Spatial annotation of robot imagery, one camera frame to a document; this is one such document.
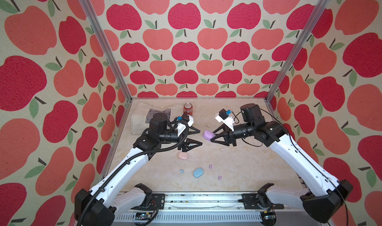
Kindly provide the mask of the purple earbud charging case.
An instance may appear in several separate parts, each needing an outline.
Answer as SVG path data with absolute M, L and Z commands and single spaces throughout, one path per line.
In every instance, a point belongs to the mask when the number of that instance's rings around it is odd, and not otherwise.
M 204 137 L 204 139 L 206 139 L 207 141 L 211 141 L 211 139 L 213 139 L 214 137 L 216 137 L 216 135 L 215 135 L 215 133 L 213 133 L 212 131 L 205 130 L 204 133 L 203 133 L 203 137 Z

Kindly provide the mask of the blue earbud charging case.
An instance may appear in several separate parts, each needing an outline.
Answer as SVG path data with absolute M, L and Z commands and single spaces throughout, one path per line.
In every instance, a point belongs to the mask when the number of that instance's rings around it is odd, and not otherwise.
M 197 168 L 193 172 L 193 176 L 196 178 L 201 177 L 204 174 L 204 169 L 203 168 Z

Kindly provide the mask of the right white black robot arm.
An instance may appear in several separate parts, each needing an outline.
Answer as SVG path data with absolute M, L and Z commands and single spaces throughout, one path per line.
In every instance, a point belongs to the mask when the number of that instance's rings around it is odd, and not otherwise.
M 236 146 L 237 139 L 253 137 L 277 153 L 304 181 L 307 188 L 292 191 L 267 183 L 257 191 L 256 197 L 248 202 L 263 209 L 262 223 L 273 226 L 275 214 L 270 209 L 276 204 L 304 209 L 317 222 L 327 224 L 343 206 L 353 190 L 347 180 L 338 180 L 324 170 L 291 137 L 288 130 L 277 120 L 267 122 L 263 110 L 257 104 L 241 106 L 244 123 L 234 124 L 230 111 L 222 109 L 216 120 L 221 123 L 214 131 L 206 130 L 204 138 L 210 142 L 225 146 Z

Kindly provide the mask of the red cola can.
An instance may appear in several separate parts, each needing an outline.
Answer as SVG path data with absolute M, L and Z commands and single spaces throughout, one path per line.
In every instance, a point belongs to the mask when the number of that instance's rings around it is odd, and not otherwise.
M 185 103 L 183 106 L 183 113 L 193 116 L 193 105 L 191 103 Z

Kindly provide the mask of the left aluminium frame post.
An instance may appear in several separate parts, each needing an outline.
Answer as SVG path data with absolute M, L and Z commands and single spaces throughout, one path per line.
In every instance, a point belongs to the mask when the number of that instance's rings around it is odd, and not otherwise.
M 114 76 L 116 77 L 116 81 L 118 85 L 120 86 L 120 89 L 122 90 L 122 93 L 124 94 L 126 98 L 126 101 L 129 104 L 131 104 L 132 102 L 131 93 L 124 80 L 124 76 L 113 54 L 110 43 L 106 37 L 106 34 L 104 33 L 104 30 L 99 23 L 98 16 L 96 15 L 96 12 L 95 12 L 95 9 L 93 8 L 91 0 L 79 0 L 79 3 L 81 4 L 85 12 L 91 27 L 93 28 L 94 34 L 97 37 L 97 40 L 100 44 L 100 47 L 102 48 L 104 56 L 106 60 L 108 61 Z

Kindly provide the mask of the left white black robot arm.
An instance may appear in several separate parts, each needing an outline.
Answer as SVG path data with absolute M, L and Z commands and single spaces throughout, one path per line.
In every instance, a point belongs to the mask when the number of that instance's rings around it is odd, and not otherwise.
M 173 149 L 187 152 L 202 146 L 202 142 L 188 138 L 189 134 L 200 133 L 193 124 L 194 118 L 189 114 L 170 121 L 165 113 L 155 113 L 127 156 L 98 184 L 76 194 L 74 217 L 77 225 L 110 226 L 115 218 L 134 209 L 153 208 L 157 215 L 149 187 L 137 184 L 128 192 L 121 194 L 120 191 L 156 153 Z

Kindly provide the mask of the right aluminium frame post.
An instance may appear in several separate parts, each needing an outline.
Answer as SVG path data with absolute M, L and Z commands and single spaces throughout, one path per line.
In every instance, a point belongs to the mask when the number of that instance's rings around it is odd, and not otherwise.
M 329 2 L 331 0 L 318 0 L 316 6 L 313 8 L 312 14 L 310 15 L 309 19 L 307 20 L 306 25 L 301 31 L 301 34 L 298 36 L 296 43 L 294 44 L 287 60 L 285 63 L 283 63 L 281 70 L 275 79 L 274 83 L 272 84 L 267 97 L 265 98 L 265 103 L 270 104 L 273 96 L 275 95 L 276 91 L 279 89 L 279 86 L 281 82 L 283 81 L 284 77 L 286 76 L 289 68 L 294 63 L 295 59 L 297 58 L 298 54 L 300 53 L 304 43 L 306 40 L 310 37 L 312 34 L 312 31 L 314 27 L 317 25 L 319 19 L 321 18 L 322 14 L 324 13 L 326 7 L 328 6 Z

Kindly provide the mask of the beige Monet tote bag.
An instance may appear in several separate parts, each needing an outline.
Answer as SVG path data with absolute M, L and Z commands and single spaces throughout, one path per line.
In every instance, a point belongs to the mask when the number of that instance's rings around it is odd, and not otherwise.
M 175 117 L 183 114 L 182 104 L 172 104 L 165 107 L 152 106 L 139 103 L 131 117 L 131 134 L 141 135 L 149 127 L 150 120 L 156 113 L 164 113 L 172 121 Z

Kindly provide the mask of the aluminium frame post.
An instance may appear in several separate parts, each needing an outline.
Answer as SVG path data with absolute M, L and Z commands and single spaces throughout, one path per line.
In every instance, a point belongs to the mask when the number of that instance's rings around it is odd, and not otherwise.
M 97 40 L 100 44 L 100 47 L 102 48 L 104 56 L 106 60 L 108 61 L 114 76 L 116 77 L 116 81 L 118 85 L 120 86 L 120 89 L 122 90 L 122 93 L 124 94 L 126 98 L 126 101 L 129 104 L 131 104 L 132 102 L 131 93 L 124 80 L 124 76 L 113 54 L 110 43 L 106 37 L 106 34 L 104 33 L 104 30 L 99 23 L 98 16 L 96 15 L 96 12 L 95 12 L 95 9 L 93 8 L 91 0 L 79 0 L 79 3 L 81 4 L 85 12 L 91 27 L 93 28 L 94 34 L 97 37 Z
M 295 59 L 297 58 L 298 54 L 300 53 L 304 43 L 306 40 L 310 37 L 312 34 L 312 31 L 314 27 L 317 25 L 319 19 L 321 18 L 322 14 L 324 13 L 326 7 L 328 6 L 329 2 L 331 0 L 318 0 L 316 6 L 313 8 L 312 14 L 310 15 L 309 19 L 307 20 L 306 25 L 301 31 L 301 34 L 298 36 L 296 43 L 294 44 L 287 60 L 285 63 L 283 63 L 281 70 L 275 79 L 274 83 L 272 84 L 267 97 L 265 98 L 265 103 L 270 104 L 273 96 L 275 95 L 276 91 L 279 89 L 279 86 L 281 82 L 283 81 L 284 77 L 286 76 L 289 68 L 294 63 Z

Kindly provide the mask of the pink earbud charging case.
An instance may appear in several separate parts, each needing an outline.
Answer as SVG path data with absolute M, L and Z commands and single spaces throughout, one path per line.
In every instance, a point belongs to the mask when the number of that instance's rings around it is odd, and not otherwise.
M 181 160 L 187 160 L 189 158 L 189 155 L 185 152 L 180 152 L 178 154 L 178 157 L 181 159 Z

